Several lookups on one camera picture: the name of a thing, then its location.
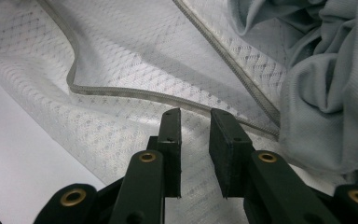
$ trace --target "gray garment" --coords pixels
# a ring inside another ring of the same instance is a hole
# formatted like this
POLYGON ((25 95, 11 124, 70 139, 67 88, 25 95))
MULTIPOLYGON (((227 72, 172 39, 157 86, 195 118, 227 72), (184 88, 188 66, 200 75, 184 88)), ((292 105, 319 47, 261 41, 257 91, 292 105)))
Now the gray garment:
POLYGON ((282 22, 287 158, 317 171, 358 170, 358 1, 231 0, 230 8, 239 35, 262 21, 282 22))

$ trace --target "crumpled gray cloth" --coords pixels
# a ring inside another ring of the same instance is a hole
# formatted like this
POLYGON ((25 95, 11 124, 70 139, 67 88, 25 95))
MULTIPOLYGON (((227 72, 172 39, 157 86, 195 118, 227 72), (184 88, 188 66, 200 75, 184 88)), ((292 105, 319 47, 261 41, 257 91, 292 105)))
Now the crumpled gray cloth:
POLYGON ((229 8, 244 37, 260 22, 282 22, 285 156, 317 171, 358 170, 358 1, 231 0, 229 8))

